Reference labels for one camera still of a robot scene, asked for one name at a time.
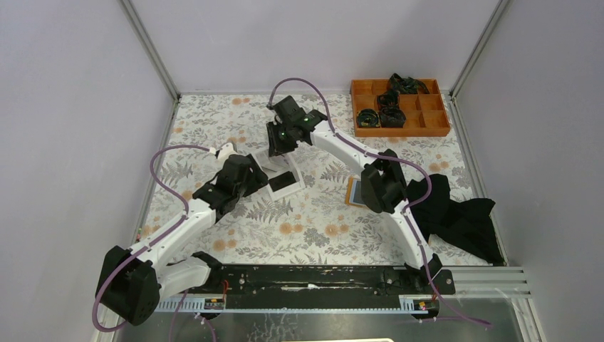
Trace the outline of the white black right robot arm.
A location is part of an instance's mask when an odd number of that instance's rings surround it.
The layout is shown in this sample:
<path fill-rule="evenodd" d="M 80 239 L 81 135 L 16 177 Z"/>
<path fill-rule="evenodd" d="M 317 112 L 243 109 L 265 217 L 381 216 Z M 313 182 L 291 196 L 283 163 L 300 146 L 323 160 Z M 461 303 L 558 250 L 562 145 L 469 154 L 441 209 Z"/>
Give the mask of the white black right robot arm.
<path fill-rule="evenodd" d="M 422 236 L 410 210 L 403 160 L 392 150 L 379 152 L 331 127 L 328 117 L 317 110 L 307 113 L 299 108 L 287 113 L 273 107 L 272 111 L 275 118 L 266 126 L 269 154 L 292 152 L 304 142 L 330 153 L 358 173 L 365 206 L 381 214 L 389 229 L 398 235 L 404 265 L 410 271 L 411 289 L 420 294 L 432 289 L 442 263 Z"/>

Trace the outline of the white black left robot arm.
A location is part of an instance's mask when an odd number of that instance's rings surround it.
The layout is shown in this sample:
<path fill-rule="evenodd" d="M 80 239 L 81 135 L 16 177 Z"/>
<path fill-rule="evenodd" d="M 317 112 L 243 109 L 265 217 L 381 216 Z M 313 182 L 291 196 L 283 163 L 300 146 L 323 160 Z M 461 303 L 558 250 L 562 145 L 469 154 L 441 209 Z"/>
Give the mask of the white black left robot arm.
<path fill-rule="evenodd" d="M 269 183 L 252 155 L 230 155 L 222 169 L 192 196 L 181 215 L 148 238 L 128 247 L 115 246 L 104 258 L 93 304 L 93 323 L 102 332 L 98 307 L 104 305 L 137 326 L 159 302 L 186 289 L 217 290 L 221 274 L 197 256 L 171 263 L 197 233 L 214 226 L 239 200 Z"/>

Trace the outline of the yellow leather card holder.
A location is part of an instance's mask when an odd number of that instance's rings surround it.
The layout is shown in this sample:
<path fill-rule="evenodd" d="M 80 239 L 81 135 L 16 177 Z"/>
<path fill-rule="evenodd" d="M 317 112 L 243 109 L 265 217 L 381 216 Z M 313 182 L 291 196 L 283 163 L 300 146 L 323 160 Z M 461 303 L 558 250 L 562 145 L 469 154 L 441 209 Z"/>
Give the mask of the yellow leather card holder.
<path fill-rule="evenodd" d="M 366 207 L 361 195 L 361 180 L 351 177 L 345 194 L 345 203 L 353 207 Z"/>

